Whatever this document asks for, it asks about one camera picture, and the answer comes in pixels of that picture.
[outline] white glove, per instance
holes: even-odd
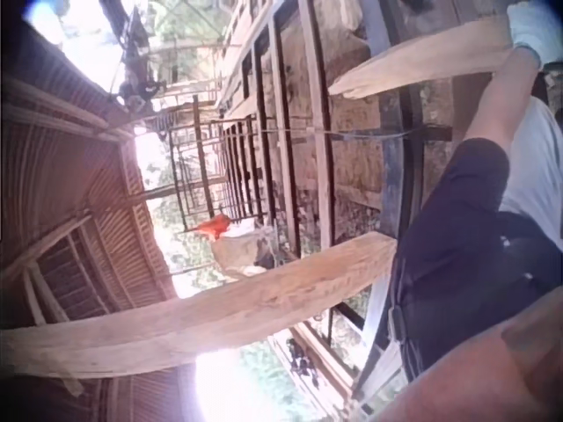
[[[508,7],[508,20],[514,46],[535,51],[541,69],[563,61],[563,25],[549,6],[539,1],[513,4]]]

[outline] skin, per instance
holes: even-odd
[[[485,89],[465,139],[508,151],[540,63],[516,48]],[[563,417],[563,287],[471,338],[409,385],[378,422],[541,422]]]
[[[448,353],[377,422],[543,422],[563,416],[563,287]]]

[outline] roof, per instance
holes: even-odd
[[[88,121],[4,86],[8,74],[30,90],[63,100],[110,125],[109,120],[127,117],[31,27],[25,25],[18,42],[19,48],[3,55],[2,268],[69,218],[143,190],[135,143],[123,133],[114,134],[123,136],[118,142],[96,139]],[[70,320],[174,296],[144,203],[97,212],[37,263]],[[2,328],[34,324],[22,280],[3,288],[2,294]],[[47,323],[56,322],[44,302],[40,307]],[[17,420],[201,420],[197,411],[187,415],[183,405],[191,401],[196,407],[193,366],[81,383],[84,393],[75,398],[61,380],[12,377],[4,382],[3,393],[26,412]]]

